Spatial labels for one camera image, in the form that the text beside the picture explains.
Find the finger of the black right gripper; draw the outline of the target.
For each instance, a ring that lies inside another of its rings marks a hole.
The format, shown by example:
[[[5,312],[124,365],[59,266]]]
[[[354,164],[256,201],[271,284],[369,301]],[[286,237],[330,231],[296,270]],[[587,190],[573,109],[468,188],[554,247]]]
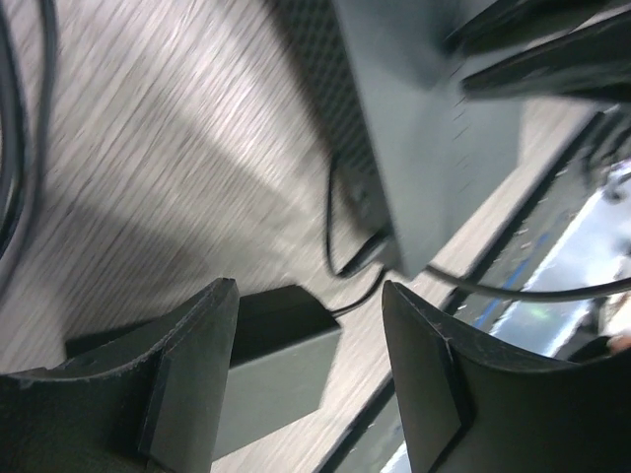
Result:
[[[630,12],[504,59],[461,81],[473,100],[558,96],[630,104]]]
[[[482,53],[563,33],[605,9],[605,1],[494,1],[446,43],[466,54]]]

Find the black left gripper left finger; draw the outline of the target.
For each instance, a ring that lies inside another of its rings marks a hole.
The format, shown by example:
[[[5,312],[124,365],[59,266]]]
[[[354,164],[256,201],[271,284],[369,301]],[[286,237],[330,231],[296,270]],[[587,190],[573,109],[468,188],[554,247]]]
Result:
[[[52,369],[1,378],[5,472],[207,472],[239,309],[218,279]]]

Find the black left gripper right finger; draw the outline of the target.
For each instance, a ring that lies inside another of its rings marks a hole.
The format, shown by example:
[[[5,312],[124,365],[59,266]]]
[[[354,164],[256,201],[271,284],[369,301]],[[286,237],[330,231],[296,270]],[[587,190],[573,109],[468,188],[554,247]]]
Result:
[[[579,361],[521,349],[404,286],[383,288],[383,321],[415,472],[626,472],[630,354]]]

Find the black network switch box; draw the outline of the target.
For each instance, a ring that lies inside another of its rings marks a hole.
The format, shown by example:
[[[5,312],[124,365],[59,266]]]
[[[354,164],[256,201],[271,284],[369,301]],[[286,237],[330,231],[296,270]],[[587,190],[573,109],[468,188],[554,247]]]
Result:
[[[454,33],[485,1],[282,1],[319,127],[380,262],[416,277],[519,161],[519,101],[470,101]]]

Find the black braided cable teal boot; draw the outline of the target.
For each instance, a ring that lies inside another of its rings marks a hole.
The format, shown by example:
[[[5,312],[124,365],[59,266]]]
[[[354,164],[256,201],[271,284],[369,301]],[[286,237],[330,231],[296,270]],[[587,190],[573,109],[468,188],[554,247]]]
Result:
[[[8,284],[33,240],[41,212],[44,165],[58,57],[54,1],[38,3],[43,33],[43,71],[35,136],[7,14],[1,13],[1,283]]]

